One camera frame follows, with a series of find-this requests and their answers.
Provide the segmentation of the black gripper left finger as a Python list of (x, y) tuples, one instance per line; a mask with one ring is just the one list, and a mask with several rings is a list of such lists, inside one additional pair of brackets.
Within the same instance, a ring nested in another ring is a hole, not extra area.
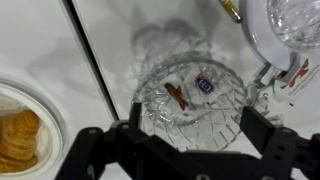
[(142, 104), (139, 102), (134, 102), (129, 115), (129, 122), (134, 126), (138, 127), (141, 119)]

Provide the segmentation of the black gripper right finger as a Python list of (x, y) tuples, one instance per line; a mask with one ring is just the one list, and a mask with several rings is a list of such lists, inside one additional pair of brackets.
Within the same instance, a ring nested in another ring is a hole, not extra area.
[(262, 154), (276, 127), (256, 109), (245, 106), (241, 115), (240, 129), (255, 149)]

